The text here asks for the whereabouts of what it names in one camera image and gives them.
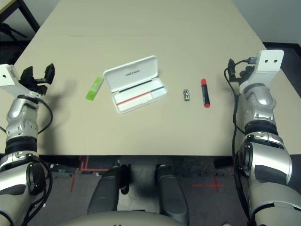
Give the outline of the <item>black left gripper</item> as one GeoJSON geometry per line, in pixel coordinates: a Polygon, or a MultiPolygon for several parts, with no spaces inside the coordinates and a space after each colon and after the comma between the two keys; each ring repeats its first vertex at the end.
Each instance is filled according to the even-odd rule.
{"type": "Polygon", "coordinates": [[[55,76],[54,64],[50,64],[45,69],[45,76],[42,79],[35,79],[33,77],[33,67],[30,66],[22,72],[19,83],[25,86],[30,91],[45,95],[47,86],[44,83],[52,83],[55,76]]]}

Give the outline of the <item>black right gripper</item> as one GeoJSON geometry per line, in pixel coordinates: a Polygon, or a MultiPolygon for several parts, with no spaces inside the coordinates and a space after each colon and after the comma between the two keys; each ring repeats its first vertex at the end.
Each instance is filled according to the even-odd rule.
{"type": "MultiPolygon", "coordinates": [[[[236,71],[235,71],[235,62],[233,59],[229,59],[228,61],[228,75],[229,75],[229,81],[236,81],[236,71]]],[[[247,66],[245,70],[242,70],[239,75],[241,78],[241,81],[246,81],[251,76],[251,74],[254,71],[254,66],[247,66]]]]}

